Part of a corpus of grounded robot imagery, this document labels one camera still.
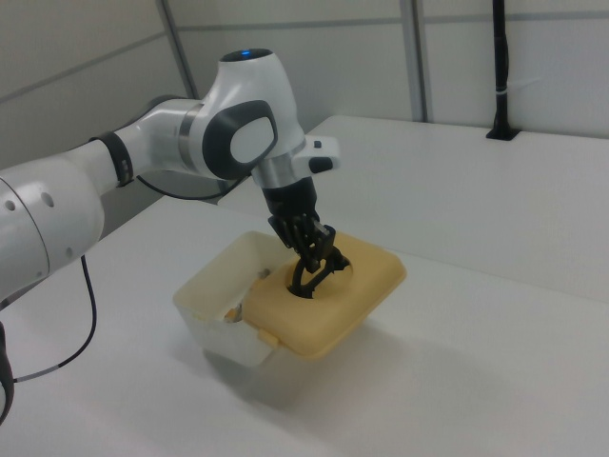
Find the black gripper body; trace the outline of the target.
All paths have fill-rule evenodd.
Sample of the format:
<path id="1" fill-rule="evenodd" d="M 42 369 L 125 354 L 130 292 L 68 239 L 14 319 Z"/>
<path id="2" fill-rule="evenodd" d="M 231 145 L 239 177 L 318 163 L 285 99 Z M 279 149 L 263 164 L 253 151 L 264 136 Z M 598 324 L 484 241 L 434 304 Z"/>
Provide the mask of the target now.
<path id="1" fill-rule="evenodd" d="M 270 211 L 269 223 L 294 217 L 318 219 L 317 192 L 311 177 L 282 188 L 262 189 Z"/>

